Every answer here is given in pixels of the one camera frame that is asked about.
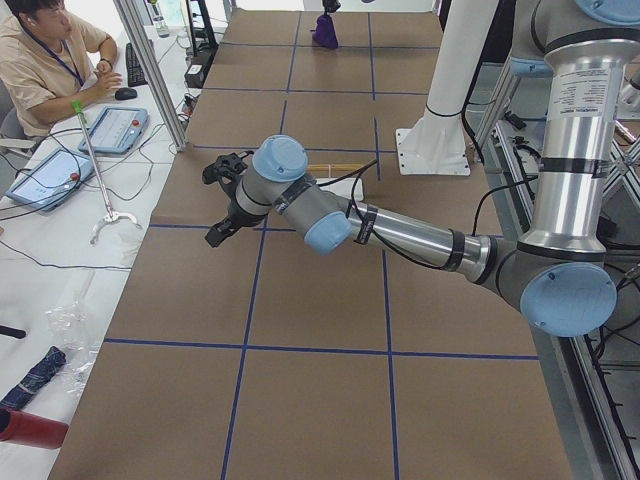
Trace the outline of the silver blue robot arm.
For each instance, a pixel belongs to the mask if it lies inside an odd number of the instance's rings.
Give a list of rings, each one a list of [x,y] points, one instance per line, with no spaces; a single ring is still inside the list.
[[[635,1],[517,3],[512,62],[549,67],[552,83],[534,216],[515,242],[442,229],[323,191],[303,146],[286,135],[204,169],[204,182],[218,183],[230,200],[206,241],[218,246],[276,212],[320,254],[349,239],[374,244],[464,275],[548,334],[589,333],[617,302],[596,229],[624,71],[638,53]]]

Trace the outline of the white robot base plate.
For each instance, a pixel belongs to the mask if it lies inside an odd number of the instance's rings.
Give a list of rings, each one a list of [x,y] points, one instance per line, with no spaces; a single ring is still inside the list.
[[[397,129],[396,147],[402,175],[469,176],[462,129]]]

